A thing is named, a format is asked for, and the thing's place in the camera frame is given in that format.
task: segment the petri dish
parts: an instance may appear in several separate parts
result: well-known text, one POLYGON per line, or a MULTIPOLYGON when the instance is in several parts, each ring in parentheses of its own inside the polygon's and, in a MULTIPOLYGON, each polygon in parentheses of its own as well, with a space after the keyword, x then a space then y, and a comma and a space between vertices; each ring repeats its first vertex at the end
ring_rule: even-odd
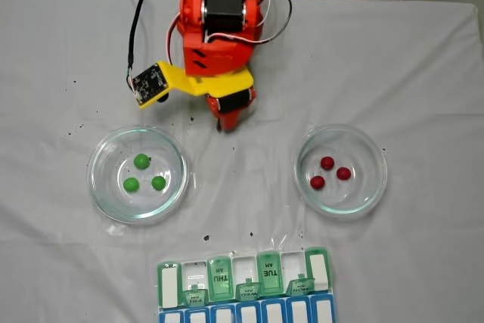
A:
POLYGON ((294 179, 304 201, 313 209, 336 219, 355 219, 373 209, 383 196, 387 180, 386 161, 381 149, 363 131, 343 124, 330 124, 311 131, 293 159, 294 179), (321 168, 322 157, 330 156, 335 165, 321 168), (337 178, 341 166, 352 175, 337 178), (316 191, 309 181, 324 177, 325 186, 316 191))
POLYGON ((91 155, 88 187, 99 209, 111 219, 129 224, 149 224, 163 218, 183 197, 188 186, 188 160, 168 133, 150 126, 131 126, 107 135, 91 155), (146 154, 150 165, 138 169, 134 159, 146 154), (151 185, 155 176, 166 180, 163 190, 151 185), (127 178, 140 187, 128 192, 127 178))

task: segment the white tablecloth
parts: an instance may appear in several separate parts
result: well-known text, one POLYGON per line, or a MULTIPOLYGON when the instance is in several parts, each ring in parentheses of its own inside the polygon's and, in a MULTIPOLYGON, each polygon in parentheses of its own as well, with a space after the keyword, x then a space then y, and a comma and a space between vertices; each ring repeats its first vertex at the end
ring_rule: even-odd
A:
MULTIPOLYGON (((341 322, 482 322, 474 6, 293 0, 287 30, 250 63, 252 115, 219 134, 203 98, 173 92, 137 108, 125 82, 136 2, 0 0, 0 321, 155 322, 165 259, 323 245, 341 322), (136 123, 173 134, 193 171, 179 210, 150 228, 103 217, 85 181, 95 145, 136 123), (363 129, 384 150, 389 183, 366 219, 330 221, 296 193, 293 153, 325 123, 363 129)), ((287 11, 274 3, 267 35, 287 11)), ((145 0, 135 73, 164 58, 177 7, 145 0)), ((172 53, 180 63, 179 36, 172 53)))

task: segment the red ball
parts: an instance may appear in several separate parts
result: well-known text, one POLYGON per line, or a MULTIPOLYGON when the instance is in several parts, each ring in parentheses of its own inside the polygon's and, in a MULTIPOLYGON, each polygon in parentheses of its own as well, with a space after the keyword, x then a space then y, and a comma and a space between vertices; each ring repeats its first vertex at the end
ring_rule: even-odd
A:
POLYGON ((324 184, 326 182, 324 181, 324 178, 321 177, 320 175, 317 175, 316 177, 312 177, 311 178, 311 181, 310 181, 310 185, 311 187, 313 187, 314 189, 321 189, 324 187, 324 184))
POLYGON ((334 167, 334 159, 332 157, 323 157, 321 159, 321 168, 324 170, 329 170, 334 167))
POLYGON ((348 179, 351 178, 351 170, 342 166, 341 168, 338 168, 336 172, 336 177, 338 177, 342 181, 347 181, 348 179))

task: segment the black wire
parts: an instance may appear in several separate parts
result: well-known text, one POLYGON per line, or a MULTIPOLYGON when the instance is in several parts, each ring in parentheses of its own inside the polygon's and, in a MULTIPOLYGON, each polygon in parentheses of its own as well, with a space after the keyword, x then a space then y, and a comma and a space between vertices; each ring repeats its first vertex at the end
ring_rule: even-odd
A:
POLYGON ((133 67, 133 62, 135 61, 134 47, 135 47, 135 31, 138 25, 139 14, 141 13, 141 6, 144 0, 138 0, 138 5, 136 6, 135 17, 133 18, 133 24, 131 25, 131 32, 129 33, 129 51, 128 51, 128 69, 133 67))

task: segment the green ball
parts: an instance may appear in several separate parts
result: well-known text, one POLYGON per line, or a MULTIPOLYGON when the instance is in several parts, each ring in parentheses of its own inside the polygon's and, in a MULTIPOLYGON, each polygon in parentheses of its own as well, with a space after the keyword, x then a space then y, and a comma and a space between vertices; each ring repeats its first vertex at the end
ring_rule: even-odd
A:
POLYGON ((157 176, 151 180, 151 185, 157 191, 162 191, 166 187, 166 180, 164 179, 164 177, 157 176))
POLYGON ((128 178, 124 181, 123 187, 126 192, 136 192, 139 189, 139 182, 136 178, 128 178))
POLYGON ((150 158, 146 154, 138 154, 135 157, 135 167, 138 169, 146 169, 150 165, 150 158))

